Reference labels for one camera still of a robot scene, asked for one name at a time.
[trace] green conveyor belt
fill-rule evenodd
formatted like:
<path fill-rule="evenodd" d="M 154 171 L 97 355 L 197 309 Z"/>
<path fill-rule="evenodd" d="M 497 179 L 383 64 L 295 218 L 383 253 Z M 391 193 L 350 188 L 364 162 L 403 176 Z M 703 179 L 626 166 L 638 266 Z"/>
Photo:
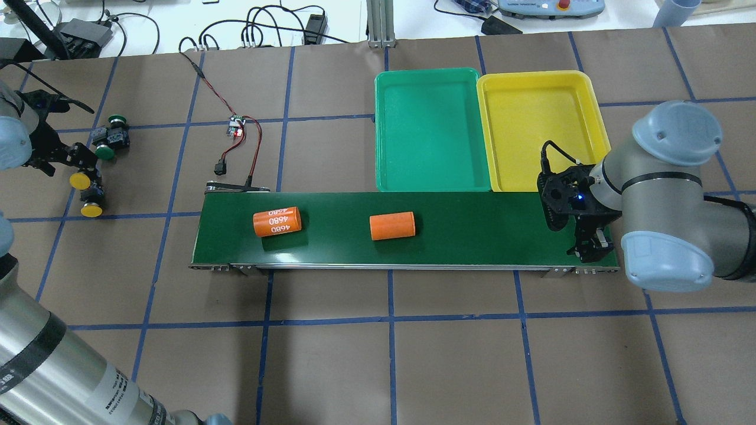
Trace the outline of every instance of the green conveyor belt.
<path fill-rule="evenodd" d="M 303 229 L 260 238 L 252 216 L 297 206 Z M 413 211 L 417 236 L 372 241 L 369 217 Z M 565 252 L 573 225 L 550 231 L 536 193 L 268 193 L 210 191 L 191 266 L 261 268 L 617 268 L 611 253 L 582 265 Z"/>

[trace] label sticker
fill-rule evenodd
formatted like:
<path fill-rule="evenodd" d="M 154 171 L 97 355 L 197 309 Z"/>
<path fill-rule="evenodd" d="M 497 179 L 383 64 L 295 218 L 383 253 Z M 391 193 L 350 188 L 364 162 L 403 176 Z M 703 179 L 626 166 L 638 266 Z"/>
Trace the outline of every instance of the label sticker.
<path fill-rule="evenodd" d="M 122 425 L 134 411 L 139 392 L 137 384 L 108 363 L 100 383 L 85 405 L 103 420 L 104 425 Z"/>

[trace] blue joint cover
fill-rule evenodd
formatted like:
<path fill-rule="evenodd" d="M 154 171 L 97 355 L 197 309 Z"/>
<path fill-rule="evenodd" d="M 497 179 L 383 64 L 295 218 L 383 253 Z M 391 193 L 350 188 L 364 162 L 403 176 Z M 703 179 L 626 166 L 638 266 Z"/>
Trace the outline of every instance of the blue joint cover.
<path fill-rule="evenodd" d="M 669 101 L 633 126 L 633 137 L 649 154 L 676 166 L 700 166 L 717 153 L 722 127 L 699 104 Z"/>
<path fill-rule="evenodd" d="M 224 414 L 214 414 L 207 418 L 205 425 L 233 425 L 231 419 L 228 419 Z"/>
<path fill-rule="evenodd" d="M 692 292 L 711 284 L 711 257 L 678 237 L 632 231 L 622 237 L 622 249 L 627 279 L 643 289 Z"/>

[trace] yellow button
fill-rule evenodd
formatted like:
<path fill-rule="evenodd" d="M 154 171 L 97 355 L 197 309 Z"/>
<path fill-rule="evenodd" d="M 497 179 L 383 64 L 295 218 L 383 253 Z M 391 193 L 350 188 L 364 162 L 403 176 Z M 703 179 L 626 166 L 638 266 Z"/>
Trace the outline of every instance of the yellow button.
<path fill-rule="evenodd" d="M 82 207 L 82 216 L 84 217 L 99 217 L 102 215 L 102 207 L 96 203 L 85 203 Z"/>
<path fill-rule="evenodd" d="M 83 172 L 77 172 L 77 173 L 72 174 L 68 178 L 68 182 L 71 184 L 71 186 L 74 189 L 79 189 L 80 191 L 89 189 L 89 186 L 92 183 L 89 177 Z"/>

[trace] orange battery model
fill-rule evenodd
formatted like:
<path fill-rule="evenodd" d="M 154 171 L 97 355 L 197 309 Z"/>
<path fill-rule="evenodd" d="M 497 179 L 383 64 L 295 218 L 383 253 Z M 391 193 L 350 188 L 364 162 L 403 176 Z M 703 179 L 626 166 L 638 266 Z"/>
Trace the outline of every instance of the orange battery model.
<path fill-rule="evenodd" d="M 396 239 L 415 235 L 415 215 L 413 212 L 396 212 L 370 216 L 370 237 L 373 240 Z"/>
<path fill-rule="evenodd" d="M 272 211 L 257 212 L 252 217 L 255 234 L 260 237 L 275 236 L 276 234 L 291 233 L 302 230 L 302 217 L 299 208 L 273 209 Z"/>

